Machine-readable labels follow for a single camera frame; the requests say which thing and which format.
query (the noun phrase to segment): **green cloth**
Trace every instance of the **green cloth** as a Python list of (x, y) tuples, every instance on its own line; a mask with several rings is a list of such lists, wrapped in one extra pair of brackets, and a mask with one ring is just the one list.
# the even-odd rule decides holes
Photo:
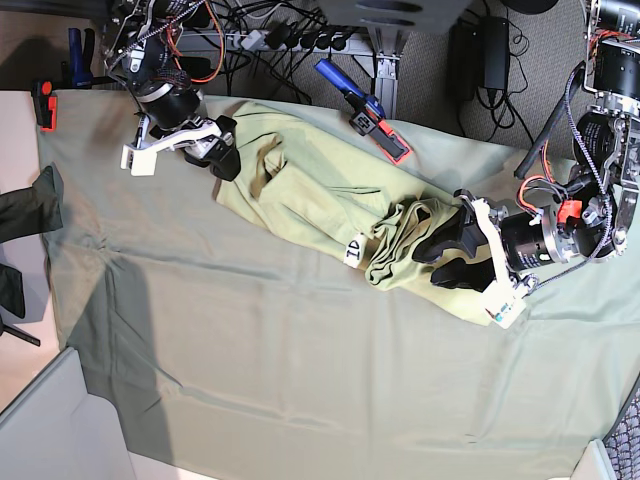
[[(234, 115), (242, 172), (223, 182), (217, 201), (280, 238), (343, 260), (359, 233), (368, 238), (360, 268), (374, 287), (402, 287), (449, 313), (487, 325), (480, 294), (431, 285), (435, 266), (415, 248), (458, 207), (442, 190), (297, 117), (247, 103)], [(484, 260), (480, 256), (473, 261)]]
[[(64, 181), (64, 228), (44, 235), (58, 336), (130, 452), (219, 479), (540, 480), (570, 476), (613, 425), (640, 370), (640, 228), (624, 258), (483, 328), (256, 228), (179, 152), (132, 177), (127, 93), (58, 95), (38, 135)], [(206, 102), (216, 118), (244, 101)], [(383, 160), (339, 112), (267, 104)], [(400, 169), (514, 198), (524, 152), (390, 123), (415, 149)]]

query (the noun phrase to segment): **black cable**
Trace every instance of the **black cable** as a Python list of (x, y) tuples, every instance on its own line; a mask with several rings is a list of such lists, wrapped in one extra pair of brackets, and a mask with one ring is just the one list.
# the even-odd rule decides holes
[(513, 103), (511, 103), (511, 98), (509, 98), (509, 96), (507, 96), (507, 105), (509, 107), (509, 110), (511, 110), (511, 113), (513, 113), (516, 117), (518, 117), (518, 120), (520, 121), (522, 128), (524, 128), (524, 131), (527, 134), (527, 137), (529, 137), (529, 141), (531, 142), (531, 145), (533, 145), (535, 143), (535, 140), (533, 139), (533, 135), (531, 135), (531, 130), (529, 130), (529, 127), (527, 126), (527, 123), (524, 121), (524, 118), (522, 118), (522, 115), (520, 115), (520, 112), (518, 112), (518, 110), (513, 105)]
[[(284, 78), (287, 78), (292, 85), (296, 85), (296, 82), (293, 80), (293, 75), (291, 74), (291, 70), (293, 69), (293, 51), (289, 52), (289, 74), (287, 75), (287, 71), (285, 69), (284, 71)], [(302, 103), (302, 99), (300, 98), (300, 94), (295, 91), (295, 95), (296, 95), (296, 100), (298, 100), (298, 103)]]
[(290, 48), (287, 48), (284, 52), (282, 52), (282, 55), (280, 56), (280, 58), (279, 58), (278, 60), (276, 60), (276, 62), (275, 62), (275, 63), (272, 63), (272, 62), (273, 62), (273, 59), (275, 59), (275, 58), (278, 56), (278, 53), (279, 53), (279, 52), (276, 52), (276, 53), (273, 55), (271, 62), (269, 62), (269, 63), (271, 64), (271, 68), (275, 69), (278, 65), (280, 65), (280, 62), (281, 62), (282, 60), (284, 60), (284, 57), (286, 57), (286, 56), (287, 56), (287, 53), (289, 52), (289, 50), (291, 50), (291, 49), (290, 49)]
[[(312, 53), (313, 53), (313, 48), (310, 49), (309, 51), (305, 52), (305, 54), (302, 56), (302, 58), (300, 60), (298, 60), (297, 63), (295, 63), (292, 67), (290, 66), (289, 71), (285, 71), (284, 72), (284, 78), (288, 79), (289, 82), (291, 82), (291, 84), (296, 85), (295, 81), (293, 79), (293, 74), (296, 72), (296, 70), (298, 70), (298, 68), (300, 67), (300, 65), (302, 65), (302, 62), (304, 62)], [(269, 96), (267, 98), (273, 98), (276, 93), (278, 93), (278, 91), (280, 91), (280, 88), (282, 87), (282, 83), (277, 85), (273, 91), (269, 94)]]
[[(506, 125), (502, 123), (502, 119), (505, 117), (505, 115), (507, 114), (507, 112), (509, 112), (511, 114), (511, 120), (509, 121), (509, 123), (507, 123)], [(511, 110), (511, 108), (509, 107), (509, 95), (506, 95), (505, 101), (502, 105), (502, 111), (500, 112), (500, 117), (496, 118), (496, 111), (492, 110), (491, 111), (491, 120), (493, 120), (493, 123), (495, 124), (495, 126), (501, 130), (509, 130), (510, 128), (513, 128), (516, 124), (516, 116), (514, 115), (513, 111)]]
[(473, 10), (471, 10), (470, 8), (465, 8), (464, 10), (467, 13), (470, 13), (471, 15), (473, 15), (474, 17), (476, 17), (478, 20), (480, 20), (482, 17), (477, 14), (476, 12), (474, 12)]
[[(198, 35), (200, 35), (200, 37), (207, 42), (209, 45), (211, 45), (213, 48), (216, 48), (218, 50), (220, 50), (220, 45), (218, 45), (217, 43), (215, 43), (213, 40), (211, 40), (205, 32), (203, 32), (202, 30), (196, 28), (196, 27), (188, 27), (189, 30), (191, 30), (194, 33), (197, 33)], [(237, 72), (238, 70), (242, 70), (245, 67), (248, 67), (251, 62), (253, 61), (253, 59), (251, 57), (249, 57), (249, 55), (243, 53), (242, 51), (236, 52), (235, 50), (227, 50), (227, 55), (235, 55), (236, 56), (236, 64), (229, 68), (227, 66), (227, 64), (225, 63), (225, 70), (221, 70), (218, 75), (229, 75), (229, 74), (233, 74), (234, 72)], [(241, 65), (238, 65), (238, 62), (240, 61), (240, 58), (243, 58), (245, 60), (245, 62)]]
[[(495, 118), (495, 110), (491, 112), (491, 119), (493, 120), (493, 123), (494, 123), (494, 125), (493, 125), (493, 132), (491, 132), (491, 135), (489, 136), (489, 138), (487, 138), (487, 139), (485, 140), (485, 142), (486, 142), (486, 143), (488, 143), (488, 142), (490, 142), (491, 140), (493, 140), (493, 137), (495, 137), (495, 136), (496, 136), (496, 133), (498, 133), (498, 130), (499, 130), (500, 128), (505, 129), (505, 130), (506, 130), (506, 129), (508, 129), (508, 128), (511, 128), (511, 127), (510, 127), (510, 126), (508, 126), (508, 125), (502, 125), (502, 119), (503, 119), (503, 118), (504, 118), (504, 116), (506, 115), (507, 110), (508, 110), (508, 109), (507, 109), (507, 104), (506, 104), (506, 103), (503, 103), (503, 104), (502, 104), (502, 111), (500, 112), (500, 117), (499, 117), (498, 119), (496, 119), (496, 118)], [(513, 119), (513, 120), (512, 120), (512, 121), (513, 121), (513, 123), (515, 124), (515, 117), (513, 116), (513, 114), (511, 114), (511, 117), (512, 117), (512, 119)]]
[(126, 82), (126, 80), (120, 78), (118, 75), (116, 75), (112, 71), (107, 71), (107, 76), (109, 78), (115, 80), (116, 82), (118, 82), (118, 84), (121, 87), (123, 87), (127, 92), (129, 92), (129, 95), (131, 95), (131, 98), (133, 98), (133, 101), (136, 102), (136, 106), (138, 107), (138, 112), (137, 113), (144, 113), (144, 110), (142, 110), (142, 105), (140, 105), (140, 102), (138, 101), (138, 98), (135, 96), (135, 94), (133, 93), (133, 90), (131, 89), (129, 84)]
[[(269, 62), (267, 62), (264, 58), (262, 58), (261, 56), (255, 55), (253, 52), (249, 52), (249, 53), (250, 53), (254, 58), (256, 58), (260, 63), (262, 63), (263, 65), (265, 65), (265, 66), (266, 66), (266, 67), (268, 67), (269, 69), (271, 68), (271, 64), (270, 64)], [(308, 103), (309, 105), (313, 105), (313, 102), (312, 102), (311, 96), (310, 96), (308, 93), (306, 93), (306, 92), (304, 92), (304, 91), (300, 90), (298, 87), (296, 87), (295, 85), (291, 84), (291, 83), (290, 83), (286, 78), (283, 78), (283, 77), (282, 77), (280, 74), (278, 74), (277, 72), (275, 72), (275, 71), (273, 71), (273, 72), (272, 72), (272, 71), (270, 71), (270, 70), (268, 70), (268, 72), (269, 72), (269, 74), (270, 74), (274, 79), (276, 79), (276, 80), (277, 80), (277, 81), (279, 81), (279, 82), (284, 83), (284, 85), (285, 85), (285, 86), (287, 86), (288, 88), (290, 88), (290, 89), (292, 89), (292, 90), (297, 90), (297, 91), (300, 93), (300, 95), (301, 95), (301, 96), (302, 96), (302, 97), (307, 101), (307, 103)]]
[(484, 100), (482, 100), (482, 96), (480, 95), (480, 87), (476, 88), (476, 97), (478, 98), (478, 102), (480, 103), (480, 105), (482, 106), (482, 108), (484, 108), (485, 110), (489, 110), (489, 111), (493, 111), (493, 110), (497, 110), (498, 108), (500, 108), (505, 100), (505, 95), (504, 93), (502, 94), (502, 96), (500, 97), (500, 101), (498, 103), (495, 103), (494, 105), (491, 105), (491, 100), (489, 99), (489, 101), (487, 103), (484, 102)]
[[(287, 53), (289, 53), (291, 56), (293, 55), (293, 53), (291, 52), (291, 49), (287, 49), (287, 51), (285, 51), (285, 53), (283, 54), (283, 56), (281, 58), (284, 58), (284, 56), (287, 55)], [(284, 79), (284, 81), (286, 81), (286, 85), (290, 85), (293, 88), (290, 88), (290, 90), (293, 92), (295, 99), (298, 103), (302, 103), (302, 98), (300, 97), (300, 92), (302, 92), (302, 90), (300, 90), (300, 88), (295, 84), (294, 81), (291, 81), (288, 79), (288, 75), (287, 75), (287, 67), (286, 67), (286, 63), (284, 64), (284, 67), (282, 69), (282, 73), (278, 74), (280, 78)]]
[(520, 52), (518, 52), (518, 53), (511, 53), (511, 56), (512, 57), (521, 57), (522, 55), (524, 55), (525, 53), (527, 53), (529, 51), (529, 47), (531, 46), (531, 42), (529, 41), (529, 37), (527, 37), (524, 34), (522, 29), (520, 27), (518, 27), (515, 23), (513, 23), (511, 20), (509, 20), (508, 17), (509, 16), (507, 15), (507, 21), (509, 22), (509, 25), (511, 25), (516, 30), (518, 30), (518, 34), (514, 35), (513, 38), (511, 39), (511, 41), (513, 42), (514, 45), (520, 45), (522, 42), (524, 42), (524, 47), (522, 47), (522, 50), (520, 50)]
[(274, 6), (276, 6), (277, 4), (281, 4), (280, 8), (288, 8), (290, 10), (295, 11), (296, 13), (298, 13), (299, 15), (305, 17), (305, 18), (310, 18), (310, 19), (314, 19), (317, 21), (317, 23), (320, 23), (322, 25), (327, 25), (327, 20), (326, 18), (321, 20), (321, 18), (324, 17), (323, 14), (321, 13), (312, 13), (312, 11), (306, 10), (304, 8), (301, 7), (296, 7), (295, 5), (292, 5), (288, 0), (265, 0), (265, 1), (261, 1), (261, 2), (254, 2), (254, 3), (250, 3), (250, 4), (245, 4), (242, 7), (237, 6), (237, 7), (233, 7), (231, 8), (231, 12), (233, 12), (234, 15), (238, 15), (238, 16), (247, 16), (249, 14), (252, 14), (254, 12), (258, 12), (260, 10), (264, 10), (265, 8), (272, 8)]
[(237, 15), (234, 12), (234, 7), (228, 2), (228, 0), (222, 0), (224, 2), (224, 7), (227, 9), (227, 15), (224, 18), (233, 22), (235, 27), (240, 31), (240, 33), (248, 33), (249, 32), (249, 24), (244, 19), (243, 16)]
[(458, 122), (458, 128), (460, 128), (460, 132), (462, 132), (462, 136), (464, 138), (469, 138), (467, 136), (467, 132), (464, 129), (464, 125), (462, 125), (462, 106), (463, 102), (459, 102), (458, 105), (456, 105), (456, 121)]
[[(580, 89), (580, 86), (582, 85), (582, 81), (584, 80), (585, 71), (586, 71), (585, 62), (580, 62), (578, 66), (576, 66), (573, 69), (573, 72), (572, 72), (573, 83), (571, 84), (569, 96), (568, 96), (569, 102), (573, 100), (573, 97), (575, 97), (576, 93)], [(562, 98), (560, 98), (560, 100), (556, 104), (553, 111), (551, 112), (551, 115), (549, 116), (547, 123), (545, 124), (542, 131), (540, 132), (540, 135), (538, 135), (538, 138), (535, 140), (535, 142), (533, 142), (533, 146), (527, 153), (527, 156), (524, 157), (524, 159), (522, 160), (518, 168), (514, 171), (513, 174), (516, 178), (524, 179), (526, 177), (527, 173), (529, 172), (529, 170), (531, 170), (531, 167), (535, 163), (536, 158), (540, 154), (540, 150), (542, 149), (542, 147), (544, 147), (544, 144), (549, 140), (549, 137), (551, 136), (551, 132), (553, 131), (557, 123), (560, 121), (560, 119), (563, 117), (564, 112), (565, 112), (565, 96), (563, 95)]]
[(524, 73), (524, 67), (522, 66), (520, 57), (516, 55), (514, 55), (513, 57), (516, 59), (516, 62), (518, 62), (518, 65), (520, 66), (520, 74), (522, 75), (522, 79), (524, 80), (524, 87), (522, 87), (520, 90), (512, 90), (511, 92), (509, 92), (509, 95), (513, 95), (514, 93), (524, 93), (529, 88), (529, 79), (527, 78), (527, 74)]

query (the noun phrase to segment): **motor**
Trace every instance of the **motor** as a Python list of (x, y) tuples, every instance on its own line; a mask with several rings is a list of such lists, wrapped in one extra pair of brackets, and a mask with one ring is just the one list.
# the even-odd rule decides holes
[[(140, 116), (134, 141), (123, 148), (121, 167), (134, 176), (153, 175), (160, 151), (181, 149), (187, 162), (209, 167), (223, 180), (235, 179), (240, 173), (236, 122), (209, 118), (197, 88), (215, 77), (220, 64), (214, 74), (197, 79), (197, 62), (185, 60), (176, 46), (185, 26), (218, 25), (210, 0), (123, 0), (112, 12), (105, 66), (129, 90)], [(156, 141), (147, 142), (148, 134)]]

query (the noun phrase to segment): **cable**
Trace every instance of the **cable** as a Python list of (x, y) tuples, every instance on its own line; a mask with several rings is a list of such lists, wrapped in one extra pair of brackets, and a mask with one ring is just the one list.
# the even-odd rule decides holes
[(471, 10), (470, 8), (465, 8), (464, 10), (467, 13), (470, 13), (471, 15), (473, 15), (474, 17), (476, 17), (478, 20), (480, 20), (482, 17), (477, 14), (476, 12), (474, 12), (473, 10)]
[(500, 97), (500, 101), (498, 101), (498, 103), (493, 103), (495, 102), (495, 97), (494, 100), (491, 99), (490, 95), (492, 95), (492, 91), (497, 94), (497, 90), (495, 89), (485, 89), (487, 90), (487, 97), (488, 97), (488, 102), (485, 103), (484, 100), (482, 100), (482, 97), (480, 96), (480, 87), (476, 88), (476, 96), (478, 97), (478, 102), (480, 103), (480, 105), (485, 108), (486, 110), (497, 110), (498, 108), (500, 108), (502, 106), (502, 104), (504, 103), (505, 100), (505, 95), (503, 93), (503, 95)]
[[(220, 45), (218, 45), (217, 43), (215, 43), (213, 40), (211, 40), (205, 32), (203, 32), (202, 30), (200, 30), (199, 28), (196, 27), (188, 27), (189, 30), (191, 30), (194, 33), (197, 33), (198, 35), (200, 35), (200, 37), (202, 38), (202, 40), (204, 40), (205, 42), (207, 42), (209, 45), (211, 45), (213, 48), (216, 48), (218, 50), (220, 50)], [(220, 70), (220, 72), (218, 73), (218, 75), (229, 75), (231, 73), (237, 72), (238, 70), (242, 70), (243, 68), (248, 67), (252, 62), (253, 59), (247, 55), (246, 53), (243, 53), (243, 51), (233, 51), (233, 50), (227, 50), (225, 57), (227, 55), (235, 55), (237, 61), (239, 62), (240, 59), (244, 59), (245, 63), (238, 65), (236, 63), (236, 65), (234, 65), (231, 69), (227, 69), (227, 67), (225, 66), (225, 70)]]
[(133, 101), (136, 102), (136, 106), (138, 107), (138, 113), (143, 113), (144, 110), (142, 110), (142, 105), (140, 105), (140, 102), (138, 101), (135, 94), (133, 93), (133, 90), (131, 90), (131, 87), (129, 86), (129, 84), (125, 82), (123, 79), (121, 79), (119, 76), (114, 74), (113, 72), (107, 72), (107, 76), (115, 80), (121, 87), (123, 87), (127, 92), (129, 92), (129, 94), (131, 95), (131, 98), (133, 98)]
[(596, 179), (596, 183), (598, 184), (598, 190), (600, 191), (600, 194), (603, 197), (605, 214), (606, 214), (605, 230), (604, 230), (604, 234), (600, 238), (600, 241), (598, 242), (598, 245), (596, 246), (595, 250), (593, 251), (593, 253), (591, 253), (591, 255), (589, 255), (589, 257), (587, 259), (585, 259), (580, 264), (578, 264), (578, 265), (576, 265), (574, 267), (571, 267), (571, 268), (565, 270), (564, 272), (562, 272), (562, 273), (560, 273), (558, 275), (555, 275), (554, 277), (551, 277), (548, 280), (545, 280), (544, 282), (541, 282), (539, 285), (537, 285), (532, 290), (531, 293), (533, 293), (534, 291), (539, 290), (540, 288), (542, 288), (542, 287), (544, 287), (546, 285), (549, 285), (551, 282), (554, 282), (556, 280), (564, 278), (565, 276), (569, 275), (570, 273), (573, 273), (576, 270), (579, 270), (579, 269), (585, 267), (586, 265), (591, 263), (598, 256), (598, 254), (602, 251), (602, 249), (605, 247), (605, 245), (611, 241), (610, 236), (611, 236), (611, 226), (613, 224), (613, 211), (611, 209), (611, 202), (609, 200), (609, 194), (606, 191), (605, 185), (602, 182), (602, 178), (600, 177), (600, 173), (598, 172), (598, 169), (596, 168), (596, 165), (593, 162), (593, 159), (591, 158), (591, 154), (589, 153), (589, 149), (587, 148), (587, 146), (584, 143), (584, 140), (582, 139), (582, 135), (580, 134), (580, 131), (578, 130), (578, 127), (576, 126), (576, 122), (575, 122), (575, 120), (573, 118), (573, 114), (571, 112), (570, 91), (571, 91), (571, 85), (573, 83), (573, 79), (574, 79), (575, 75), (576, 75), (576, 71), (574, 70), (572, 72), (572, 74), (571, 74), (571, 77), (569, 77), (569, 81), (567, 82), (567, 86), (565, 88), (565, 110), (567, 112), (567, 118), (569, 119), (569, 127), (571, 128), (571, 133), (573, 134), (573, 138), (575, 139), (575, 141), (578, 144), (578, 146), (580, 147), (580, 150), (582, 151), (585, 159), (587, 160), (587, 163), (589, 164), (589, 168), (591, 169), (591, 172), (593, 173), (593, 176)]
[(171, 50), (171, 53), (173, 53), (176, 57), (182, 57), (182, 53), (180, 52), (180, 50), (178, 50), (176, 42), (173, 40), (170, 28), (167, 29), (167, 44), (169, 45), (169, 50)]
[(507, 102), (507, 107), (509, 108), (511, 113), (513, 113), (518, 118), (518, 121), (522, 125), (522, 128), (524, 128), (524, 131), (527, 134), (527, 137), (529, 137), (529, 141), (531, 142), (531, 145), (533, 145), (535, 143), (535, 140), (533, 139), (533, 135), (531, 135), (531, 130), (529, 130), (527, 123), (524, 121), (524, 118), (522, 118), (522, 115), (520, 115), (520, 112), (518, 112), (518, 109), (516, 109), (513, 103), (511, 103), (511, 98), (509, 95), (507, 95), (506, 102)]
[(582, 18), (584, 19), (584, 25), (589, 22), (589, 18), (587, 17), (587, 7), (584, 4), (584, 0), (578, 0), (580, 4), (580, 10), (582, 10)]
[(259, 61), (260, 63), (264, 64), (266, 67), (269, 67), (268, 73), (277, 81), (284, 83), (285, 86), (289, 87), (291, 90), (294, 91), (298, 91), (298, 93), (300, 93), (300, 95), (302, 97), (304, 97), (307, 101), (307, 103), (309, 105), (312, 105), (313, 102), (311, 100), (311, 96), (309, 96), (308, 93), (300, 90), (297, 86), (293, 85), (291, 82), (289, 82), (286, 78), (283, 78), (279, 73), (277, 73), (276, 71), (272, 71), (271, 70), (271, 64), (269, 62), (267, 62), (264, 58), (262, 58), (261, 56), (256, 55), (253, 52), (248, 52), (249, 54), (251, 54), (257, 61)]
[(205, 78), (194, 78), (192, 79), (193, 83), (208, 83), (211, 80), (213, 80), (214, 78), (216, 78), (218, 76), (218, 74), (220, 73), (220, 70), (222, 69), (222, 65), (224, 63), (224, 57), (225, 57), (225, 53), (226, 53), (226, 43), (227, 43), (227, 36), (224, 32), (224, 30), (222, 29), (222, 27), (220, 26), (220, 22), (218, 21), (218, 16), (215, 14), (215, 12), (213, 11), (211, 5), (209, 5), (209, 1), (210, 0), (206, 0), (205, 1), (205, 5), (207, 7), (207, 10), (209, 12), (209, 16), (211, 17), (211, 20), (213, 21), (213, 25), (215, 26), (218, 35), (220, 36), (220, 56), (218, 59), (218, 65), (216, 66), (216, 69), (211, 73), (211, 75), (208, 75)]
[(456, 105), (456, 121), (458, 122), (458, 128), (460, 128), (460, 132), (464, 138), (469, 138), (467, 132), (464, 129), (464, 125), (462, 125), (462, 106), (463, 102), (459, 102)]
[(273, 15), (275, 13), (276, 10), (278, 10), (282, 5), (284, 5), (284, 3), (278, 3), (275, 7), (273, 7), (271, 10), (269, 10), (267, 13), (265, 13), (263, 15), (254, 16), (254, 15), (251, 15), (250, 13), (247, 13), (247, 11), (244, 9), (244, 5), (242, 5), (240, 0), (233, 0), (233, 1), (236, 2), (238, 7), (240, 7), (242, 9), (242, 11), (245, 12), (245, 15), (247, 17), (251, 18), (252, 20), (263, 20), (265, 18), (269, 18), (271, 15)]
[(263, 10), (264, 8), (271, 7), (274, 5), (274, 3), (280, 3), (281, 7), (293, 10), (305, 18), (314, 19), (317, 23), (321, 25), (327, 25), (326, 19), (319, 20), (320, 18), (324, 17), (322, 13), (312, 13), (312, 11), (310, 10), (305, 10), (304, 8), (296, 7), (295, 5), (292, 5), (289, 2), (289, 0), (280, 0), (279, 2), (275, 2), (273, 0), (263, 0), (263, 1), (252, 3), (250, 5), (245, 5), (243, 7), (236, 7), (236, 8), (231, 7), (231, 11), (234, 15), (238, 15), (239, 12), (242, 12), (242, 16), (248, 16), (249, 13), (253, 13), (259, 10)]
[(232, 7), (227, 0), (223, 0), (223, 1), (224, 1), (224, 7), (227, 9), (227, 14), (228, 14), (226, 17), (223, 17), (223, 18), (228, 20), (227, 24), (229, 22), (232, 22), (233, 25), (240, 31), (240, 33), (248, 33), (249, 25), (247, 24), (247, 21), (244, 18), (244, 15), (242, 16), (239, 15), (238, 12), (234, 10), (234, 7)]
[[(584, 78), (585, 68), (586, 68), (585, 62), (580, 62), (573, 69), (571, 78), (573, 78), (574, 80), (571, 85), (571, 90), (569, 92), (569, 101), (573, 100), (573, 97), (576, 95), (576, 93), (578, 93), (578, 90), (580, 89), (580, 85), (582, 84), (582, 80)], [(536, 158), (539, 155), (542, 147), (544, 147), (545, 142), (549, 140), (549, 137), (551, 136), (551, 132), (553, 131), (557, 123), (560, 121), (560, 119), (564, 115), (565, 113), (564, 104), (565, 104), (565, 95), (563, 93), (562, 97), (560, 98), (560, 100), (558, 100), (558, 103), (554, 107), (553, 112), (551, 112), (551, 115), (549, 116), (547, 123), (545, 123), (542, 131), (540, 132), (540, 135), (538, 135), (538, 138), (533, 144), (533, 147), (531, 147), (531, 149), (527, 153), (527, 156), (522, 160), (518, 168), (515, 170), (514, 176), (516, 178), (524, 179), (525, 176), (527, 175), (527, 172), (531, 170), (531, 167), (535, 163)]]
[(157, 28), (154, 28), (153, 30), (148, 31), (147, 33), (142, 35), (139, 39), (135, 40), (131, 45), (129, 45), (128, 47), (125, 47), (122, 50), (122, 52), (120, 52), (120, 54), (116, 57), (116, 59), (111, 63), (110, 66), (106, 65), (107, 66), (107, 75), (114, 69), (114, 67), (118, 63), (120, 63), (122, 61), (122, 59), (124, 57), (126, 57), (133, 49), (135, 49), (136, 46), (138, 46), (139, 44), (143, 43), (145, 40), (147, 40), (147, 39), (149, 39), (151, 37), (155, 37), (156, 35), (164, 32), (167, 28), (171, 27), (176, 22), (179, 22), (183, 18), (189, 16), (191, 13), (195, 12), (200, 7), (200, 5), (205, 3), (205, 1), (208, 1), (208, 0), (198, 0), (196, 3), (194, 3), (189, 8), (187, 8), (184, 12), (178, 14), (169, 23), (166, 23), (166, 24), (164, 24), (164, 25), (162, 25), (160, 27), (157, 27)]
[(551, 171), (551, 165), (549, 164), (549, 159), (547, 158), (547, 150), (549, 150), (549, 140), (547, 140), (542, 148), (542, 152), (540, 152), (540, 160), (542, 161), (542, 169), (544, 170), (544, 176), (552, 183), (556, 183), (555, 178), (553, 178), (553, 173)]
[(525, 201), (524, 194), (527, 191), (528, 185), (531, 182), (536, 180), (544, 180), (544, 177), (542, 175), (534, 175), (532, 177), (527, 178), (524, 182), (522, 182), (522, 185), (520, 185), (520, 188), (518, 189), (518, 199), (516, 202), (520, 208), (522, 208), (523, 210), (525, 210), (527, 213), (531, 214), (534, 217), (538, 215), (538, 209), (535, 205)]

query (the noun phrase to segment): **clothing tag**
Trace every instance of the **clothing tag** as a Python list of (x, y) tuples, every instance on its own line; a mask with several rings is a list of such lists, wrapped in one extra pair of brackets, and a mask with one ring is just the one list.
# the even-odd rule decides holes
[(364, 257), (364, 247), (367, 245), (367, 237), (364, 233), (358, 233), (347, 245), (344, 252), (343, 263), (351, 268), (358, 268)]
[(493, 321), (505, 330), (513, 325), (527, 308), (520, 292), (516, 293), (513, 288), (502, 288), (496, 281), (482, 293), (482, 305)]

